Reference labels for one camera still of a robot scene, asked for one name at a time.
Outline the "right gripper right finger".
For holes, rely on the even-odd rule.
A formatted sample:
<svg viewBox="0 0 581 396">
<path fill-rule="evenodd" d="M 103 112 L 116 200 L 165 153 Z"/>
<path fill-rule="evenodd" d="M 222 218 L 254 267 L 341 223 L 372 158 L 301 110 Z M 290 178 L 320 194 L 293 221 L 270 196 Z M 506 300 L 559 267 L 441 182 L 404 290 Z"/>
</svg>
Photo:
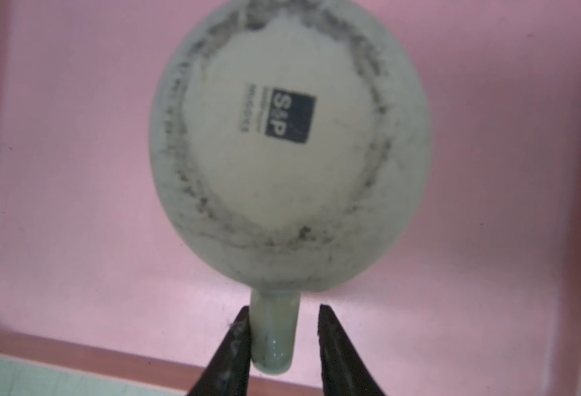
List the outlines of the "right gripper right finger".
<svg viewBox="0 0 581 396">
<path fill-rule="evenodd" d="M 385 396 L 329 305 L 320 305 L 318 337 L 325 396 Z"/>
</svg>

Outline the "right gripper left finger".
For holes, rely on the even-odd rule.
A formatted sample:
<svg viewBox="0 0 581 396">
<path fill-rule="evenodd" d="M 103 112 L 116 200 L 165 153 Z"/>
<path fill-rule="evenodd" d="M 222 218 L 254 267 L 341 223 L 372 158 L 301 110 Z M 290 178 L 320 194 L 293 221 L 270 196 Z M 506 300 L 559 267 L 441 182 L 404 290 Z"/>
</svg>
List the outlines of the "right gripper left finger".
<svg viewBox="0 0 581 396">
<path fill-rule="evenodd" d="M 188 396 L 246 396 L 250 367 L 249 306 L 244 306 Z"/>
</svg>

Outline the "cream ceramic teapot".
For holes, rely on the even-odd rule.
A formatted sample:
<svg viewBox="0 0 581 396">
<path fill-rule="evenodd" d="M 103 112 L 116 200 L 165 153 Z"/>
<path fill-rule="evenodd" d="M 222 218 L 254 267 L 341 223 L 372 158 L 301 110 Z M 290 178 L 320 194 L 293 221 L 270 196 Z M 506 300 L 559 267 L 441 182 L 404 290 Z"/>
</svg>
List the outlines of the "cream ceramic teapot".
<svg viewBox="0 0 581 396">
<path fill-rule="evenodd" d="M 427 186 L 427 99 L 404 47 L 352 1 L 229 1 L 185 36 L 150 116 L 170 223 L 251 289 L 251 359 L 291 367 L 300 296 L 353 279 Z"/>
</svg>

